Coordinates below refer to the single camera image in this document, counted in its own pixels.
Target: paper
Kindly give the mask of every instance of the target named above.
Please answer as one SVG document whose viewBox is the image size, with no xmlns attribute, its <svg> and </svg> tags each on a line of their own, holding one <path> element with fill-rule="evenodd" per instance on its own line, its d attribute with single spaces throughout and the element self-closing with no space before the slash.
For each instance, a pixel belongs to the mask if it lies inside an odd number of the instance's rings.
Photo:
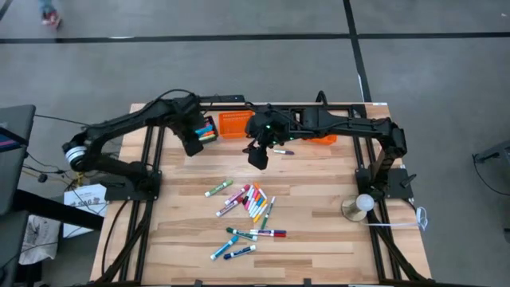
<svg viewBox="0 0 510 287">
<path fill-rule="evenodd" d="M 94 184 L 85 187 L 78 187 L 73 191 L 66 191 L 64 193 L 64 204 L 68 206 L 74 206 L 83 211 L 87 211 L 94 214 L 98 214 L 102 217 L 106 215 L 106 201 L 104 200 L 104 194 L 106 193 L 106 187 L 100 184 Z M 64 224 L 64 238 L 71 238 L 77 235 L 88 233 L 92 230 L 84 227 L 74 226 L 71 224 Z"/>
<path fill-rule="evenodd" d="M 57 220 L 30 215 L 26 223 L 19 264 L 28 265 L 46 258 L 54 259 L 60 226 L 61 223 Z"/>
</svg>

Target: white cable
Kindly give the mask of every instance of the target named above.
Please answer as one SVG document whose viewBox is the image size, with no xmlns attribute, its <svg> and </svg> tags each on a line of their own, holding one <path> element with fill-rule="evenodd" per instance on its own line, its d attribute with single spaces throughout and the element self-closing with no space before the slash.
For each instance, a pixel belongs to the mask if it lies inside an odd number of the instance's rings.
<svg viewBox="0 0 510 287">
<path fill-rule="evenodd" d="M 364 226 L 418 226 L 422 231 L 425 231 L 429 219 L 427 219 L 427 210 L 425 207 L 416 209 L 416 223 L 363 223 Z"/>
</svg>

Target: orange container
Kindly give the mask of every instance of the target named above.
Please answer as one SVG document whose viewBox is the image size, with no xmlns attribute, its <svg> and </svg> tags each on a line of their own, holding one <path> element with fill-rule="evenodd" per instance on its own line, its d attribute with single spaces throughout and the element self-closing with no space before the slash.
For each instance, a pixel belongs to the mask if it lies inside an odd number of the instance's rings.
<svg viewBox="0 0 510 287">
<path fill-rule="evenodd" d="M 245 137 L 245 127 L 252 115 L 252 111 L 220 112 L 220 136 L 226 140 Z"/>
<path fill-rule="evenodd" d="M 336 136 L 335 135 L 325 136 L 324 138 L 311 139 L 310 141 L 313 143 L 316 143 L 316 144 L 330 145 L 330 144 L 333 144 L 334 142 L 336 142 Z"/>
</svg>

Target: person's foot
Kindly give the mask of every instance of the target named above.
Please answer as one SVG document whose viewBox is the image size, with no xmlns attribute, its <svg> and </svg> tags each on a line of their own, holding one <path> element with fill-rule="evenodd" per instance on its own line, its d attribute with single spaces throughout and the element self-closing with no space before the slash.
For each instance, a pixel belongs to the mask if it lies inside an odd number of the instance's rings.
<svg viewBox="0 0 510 287">
<path fill-rule="evenodd" d="M 49 13 L 43 13 L 41 16 L 42 25 L 51 25 L 51 20 L 49 18 Z"/>
<path fill-rule="evenodd" d="M 60 23 L 61 17 L 58 15 L 56 11 L 49 13 L 49 24 L 52 26 L 58 26 Z"/>
</svg>

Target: gray floor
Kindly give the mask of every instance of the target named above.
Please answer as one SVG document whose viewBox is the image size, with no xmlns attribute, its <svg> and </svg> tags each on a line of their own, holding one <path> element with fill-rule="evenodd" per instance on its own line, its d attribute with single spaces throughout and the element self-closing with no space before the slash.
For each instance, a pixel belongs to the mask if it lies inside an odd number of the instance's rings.
<svg viewBox="0 0 510 287">
<path fill-rule="evenodd" d="M 340 0 L 60 0 L 61 31 L 40 27 L 35 0 L 14 0 L 0 37 L 114 37 L 225 33 L 347 32 Z M 353 1 L 360 33 L 510 30 L 506 1 Z M 416 201 L 430 226 L 423 240 L 433 277 L 471 285 L 510 281 L 509 198 L 477 178 L 471 154 L 510 140 L 510 39 L 361 41 L 373 101 L 388 102 L 406 129 Z M 243 93 L 250 100 L 361 101 L 351 43 L 231 41 L 194 43 L 0 45 L 0 106 L 35 104 L 37 112 L 95 123 L 125 113 L 168 88 Z M 79 127 L 37 119 L 30 152 L 65 167 L 61 144 Z M 509 192 L 508 169 L 480 166 Z M 21 185 L 46 197 L 59 183 Z M 61 244 L 45 263 L 52 285 L 84 283 L 98 234 Z"/>
</svg>

